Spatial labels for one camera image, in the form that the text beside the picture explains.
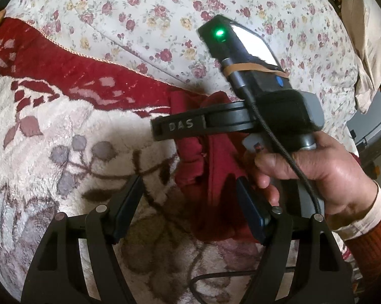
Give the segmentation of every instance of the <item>black cable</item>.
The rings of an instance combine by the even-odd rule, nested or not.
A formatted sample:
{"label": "black cable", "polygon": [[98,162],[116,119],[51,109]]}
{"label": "black cable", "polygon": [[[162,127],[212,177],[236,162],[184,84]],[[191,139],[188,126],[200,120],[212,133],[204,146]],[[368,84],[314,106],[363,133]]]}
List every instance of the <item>black cable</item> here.
{"label": "black cable", "polygon": [[279,140],[276,138],[275,134],[272,132],[272,130],[269,128],[268,124],[262,117],[261,113],[258,110],[258,106],[256,105],[256,102],[250,95],[249,92],[246,92],[246,102],[249,104],[249,106],[252,108],[258,122],[264,129],[264,131],[268,134],[270,140],[272,141],[273,144],[275,144],[276,148],[278,149],[279,153],[285,158],[285,160],[288,162],[292,170],[296,173],[297,177],[301,180],[303,183],[304,187],[306,188],[307,192],[309,193],[311,200],[313,201],[314,207],[315,207],[315,212],[317,214],[321,214],[321,207],[319,204],[319,198],[314,191],[313,187],[311,186],[308,178],[306,175],[303,173],[303,171],[299,168],[297,165],[296,161],[291,157],[288,151],[284,148],[284,146],[279,142]]}
{"label": "black cable", "polygon": [[[294,272],[294,266],[286,267],[285,273]],[[189,282],[189,290],[194,296],[194,298],[200,304],[207,304],[206,301],[202,298],[200,293],[196,290],[196,282],[205,279],[214,279],[214,278],[225,278],[225,277],[233,277],[233,276],[252,276],[256,273],[257,270],[247,270],[247,271],[231,271],[231,272],[218,272],[218,273],[207,273],[201,274],[199,276],[195,276]]]}

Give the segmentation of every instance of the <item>sleeve cuff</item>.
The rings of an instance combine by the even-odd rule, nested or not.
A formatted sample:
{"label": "sleeve cuff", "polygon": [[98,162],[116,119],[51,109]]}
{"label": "sleeve cuff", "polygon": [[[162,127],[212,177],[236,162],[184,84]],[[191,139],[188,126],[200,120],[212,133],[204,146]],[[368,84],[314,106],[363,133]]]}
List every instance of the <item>sleeve cuff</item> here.
{"label": "sleeve cuff", "polygon": [[369,212],[363,219],[356,220],[355,222],[347,226],[343,226],[338,229],[332,230],[336,232],[343,241],[351,240],[368,233],[371,229],[375,228],[376,225],[378,225],[381,221],[381,188],[379,184],[377,184],[377,187],[378,191],[376,200],[373,203],[372,208],[369,210]]}

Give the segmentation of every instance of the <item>green led light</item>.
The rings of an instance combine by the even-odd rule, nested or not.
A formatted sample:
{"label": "green led light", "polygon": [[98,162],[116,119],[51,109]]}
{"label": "green led light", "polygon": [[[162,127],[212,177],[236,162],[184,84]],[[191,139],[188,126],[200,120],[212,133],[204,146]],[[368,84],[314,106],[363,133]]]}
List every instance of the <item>green led light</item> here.
{"label": "green led light", "polygon": [[223,29],[218,29],[215,33],[215,36],[221,37],[224,35],[224,30]]}

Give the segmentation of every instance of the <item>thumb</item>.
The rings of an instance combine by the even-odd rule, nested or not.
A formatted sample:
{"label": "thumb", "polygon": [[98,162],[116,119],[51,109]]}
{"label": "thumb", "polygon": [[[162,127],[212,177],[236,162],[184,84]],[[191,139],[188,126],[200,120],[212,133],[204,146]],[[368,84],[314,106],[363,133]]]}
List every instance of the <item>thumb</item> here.
{"label": "thumb", "polygon": [[[292,157],[308,179],[321,180],[325,177],[326,160],[324,150],[300,150],[292,153]],[[255,157],[255,165],[262,173],[269,177],[277,179],[298,178],[287,161],[279,153],[258,153]]]}

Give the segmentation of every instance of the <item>blue button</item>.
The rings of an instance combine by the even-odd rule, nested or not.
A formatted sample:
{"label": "blue button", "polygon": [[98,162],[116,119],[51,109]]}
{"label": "blue button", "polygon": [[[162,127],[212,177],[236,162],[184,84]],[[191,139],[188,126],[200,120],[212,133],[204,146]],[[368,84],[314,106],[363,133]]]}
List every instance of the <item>blue button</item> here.
{"label": "blue button", "polygon": [[279,75],[276,76],[276,80],[277,80],[277,82],[279,83],[279,85],[280,85],[281,87],[283,87],[283,80],[282,80],[282,78],[281,78]]}

